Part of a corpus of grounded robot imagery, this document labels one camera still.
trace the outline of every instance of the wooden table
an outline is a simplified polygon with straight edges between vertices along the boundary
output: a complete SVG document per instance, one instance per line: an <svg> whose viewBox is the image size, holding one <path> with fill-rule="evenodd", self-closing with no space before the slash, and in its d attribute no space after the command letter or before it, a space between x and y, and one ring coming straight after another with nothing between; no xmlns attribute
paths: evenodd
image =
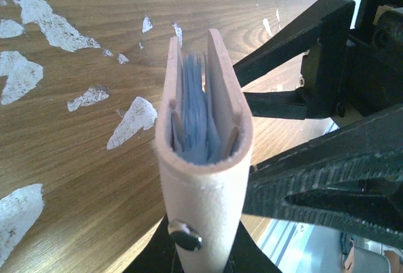
<svg viewBox="0 0 403 273"><path fill-rule="evenodd" d="M173 23L182 29L184 53L204 51L207 30L218 28L236 63L270 39L264 18L275 34L277 9L284 27L315 0L44 1L53 12L38 13L40 0L25 3L38 6L24 9L36 16L32 23L29 16L21 17L22 0L0 0L0 18L26 23L22 35L0 39L0 52L18 51L43 67L43 79L35 88L0 105L0 198L43 184L45 203L0 272L121 272L144 247L164 214L164 203L152 148L154 129L138 131L117 148L108 150L106 145L136 97L158 109ZM153 27L143 33L146 16ZM66 35L91 37L100 48L70 52L65 42L55 42L64 35L60 27L66 22L78 31L68 28ZM59 34L52 38L49 31ZM114 56L103 55L107 50ZM129 61L119 64L119 53ZM299 66L297 57L246 90L295 89ZM0 70L0 75L8 72ZM0 78L1 89L7 79ZM68 101L99 86L109 98L68 110ZM253 163L321 135L329 124L254 122ZM254 239L269 222L246 216L242 220Z"/></svg>

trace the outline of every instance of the clamp jaw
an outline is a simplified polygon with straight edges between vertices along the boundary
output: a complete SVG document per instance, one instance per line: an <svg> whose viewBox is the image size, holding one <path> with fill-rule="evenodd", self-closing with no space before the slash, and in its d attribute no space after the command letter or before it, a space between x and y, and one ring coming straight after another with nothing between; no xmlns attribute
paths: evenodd
<svg viewBox="0 0 403 273"><path fill-rule="evenodd" d="M243 213L403 248L403 0L318 0L234 65L241 86L294 56L302 87L245 92L254 116L331 117L340 129L251 167ZM129 272L182 273L165 216ZM280 272L239 223L225 273Z"/></svg>

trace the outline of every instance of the tan leather wallet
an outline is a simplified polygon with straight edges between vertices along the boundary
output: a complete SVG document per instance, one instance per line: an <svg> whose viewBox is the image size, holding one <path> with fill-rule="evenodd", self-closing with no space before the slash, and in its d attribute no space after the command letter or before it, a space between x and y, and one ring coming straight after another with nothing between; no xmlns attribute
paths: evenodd
<svg viewBox="0 0 403 273"><path fill-rule="evenodd" d="M185 273L224 271L241 218L253 145L251 110L216 29L208 31L207 53L206 90L223 142L219 161L196 165L174 149L175 124L181 126L177 120L181 119L178 113L182 112L185 72L176 37L169 44L156 124L156 152L168 219L185 222L202 239L201 248L195 251L176 245Z"/></svg>

